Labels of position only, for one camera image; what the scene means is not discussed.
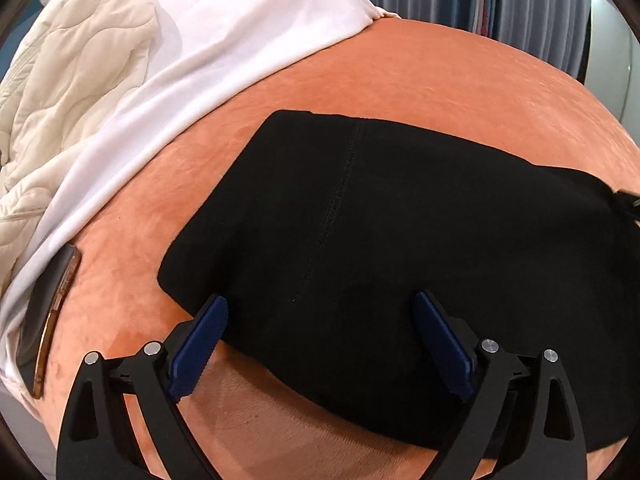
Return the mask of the black pants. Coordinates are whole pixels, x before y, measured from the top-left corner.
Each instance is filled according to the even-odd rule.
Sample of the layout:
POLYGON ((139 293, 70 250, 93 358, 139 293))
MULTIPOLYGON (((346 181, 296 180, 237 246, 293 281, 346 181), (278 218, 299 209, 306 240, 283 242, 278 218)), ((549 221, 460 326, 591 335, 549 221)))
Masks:
POLYGON ((506 350, 559 353, 586 445, 639 420, 639 227, 585 172, 384 120, 279 110, 171 243, 160 288, 367 430, 439 448, 468 398, 420 293, 506 350))

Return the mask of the orange velvet bed cover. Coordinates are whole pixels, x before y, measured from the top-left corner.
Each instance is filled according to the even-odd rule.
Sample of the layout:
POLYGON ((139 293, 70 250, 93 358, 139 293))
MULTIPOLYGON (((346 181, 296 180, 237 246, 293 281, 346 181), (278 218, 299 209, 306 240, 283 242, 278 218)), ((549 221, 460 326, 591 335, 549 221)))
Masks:
MULTIPOLYGON (((186 314, 158 287, 170 242, 275 110, 374 117, 589 172, 637 192, 639 150, 581 84, 505 44, 382 18, 244 90, 168 144, 77 235, 82 260, 56 324, 38 402, 60 433, 90 351, 130 356, 186 314)), ((227 479, 416 479, 434 454, 352 426, 220 344, 180 411, 227 479)))

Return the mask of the black smartphone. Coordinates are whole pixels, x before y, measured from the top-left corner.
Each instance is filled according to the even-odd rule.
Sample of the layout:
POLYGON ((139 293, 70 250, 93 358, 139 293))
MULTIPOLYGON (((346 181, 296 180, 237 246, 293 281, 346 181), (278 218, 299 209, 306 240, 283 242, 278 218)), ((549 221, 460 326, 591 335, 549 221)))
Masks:
POLYGON ((29 297, 16 364, 28 393, 43 395, 44 378, 58 317, 81 262, 81 252, 65 244, 38 276, 29 297))

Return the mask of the cream quilted comforter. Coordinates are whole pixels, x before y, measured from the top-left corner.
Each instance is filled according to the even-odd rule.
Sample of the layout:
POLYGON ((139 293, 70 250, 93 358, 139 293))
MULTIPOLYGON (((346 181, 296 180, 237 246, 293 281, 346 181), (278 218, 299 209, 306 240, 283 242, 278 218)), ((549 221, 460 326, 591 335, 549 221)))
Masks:
POLYGON ((142 85, 156 0, 40 0, 1 81, 1 284, 90 138, 142 85))

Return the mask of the white sheet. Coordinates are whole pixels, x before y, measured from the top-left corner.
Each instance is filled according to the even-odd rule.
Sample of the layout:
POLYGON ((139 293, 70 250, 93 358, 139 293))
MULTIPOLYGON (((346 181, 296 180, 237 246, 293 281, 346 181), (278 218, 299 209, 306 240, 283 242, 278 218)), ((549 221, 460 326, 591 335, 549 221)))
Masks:
POLYGON ((17 368, 18 336, 32 285, 56 252, 194 122, 385 16, 370 0, 156 0, 156 13, 142 85, 88 138, 1 284, 1 379, 29 413, 36 404, 17 368))

